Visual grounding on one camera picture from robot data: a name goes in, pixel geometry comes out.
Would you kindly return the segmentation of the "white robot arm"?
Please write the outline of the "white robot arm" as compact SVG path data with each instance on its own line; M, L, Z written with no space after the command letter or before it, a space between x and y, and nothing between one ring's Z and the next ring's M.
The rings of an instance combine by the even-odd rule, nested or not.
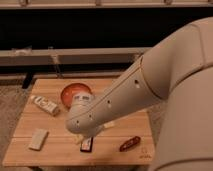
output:
M213 17L191 22L143 54L96 99L72 105L67 129L103 124L165 100L149 171L213 171Z

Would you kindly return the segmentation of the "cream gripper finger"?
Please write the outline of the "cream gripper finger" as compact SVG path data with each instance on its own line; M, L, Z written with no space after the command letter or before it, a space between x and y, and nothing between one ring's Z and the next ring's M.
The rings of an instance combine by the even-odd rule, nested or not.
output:
M81 142L83 142L85 140L85 137L81 134L77 134L74 138L74 142L76 144L80 144Z
M114 126L115 126L115 122L114 121L111 121L111 122L108 122L108 123L104 124L104 128L105 129L113 128Z

